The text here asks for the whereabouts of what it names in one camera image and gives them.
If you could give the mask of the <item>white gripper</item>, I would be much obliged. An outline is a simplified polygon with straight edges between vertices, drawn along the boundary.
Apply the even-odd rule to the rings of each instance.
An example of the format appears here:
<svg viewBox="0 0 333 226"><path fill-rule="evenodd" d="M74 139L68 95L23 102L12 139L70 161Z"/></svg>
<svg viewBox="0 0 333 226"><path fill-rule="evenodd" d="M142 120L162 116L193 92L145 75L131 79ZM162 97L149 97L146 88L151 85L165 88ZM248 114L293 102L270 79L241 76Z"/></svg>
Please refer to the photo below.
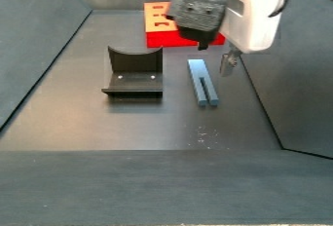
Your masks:
<svg viewBox="0 0 333 226"><path fill-rule="evenodd" d="M220 32L233 44L222 55L220 73L233 73L242 53L264 51L273 43L286 0L228 0Z"/></svg>

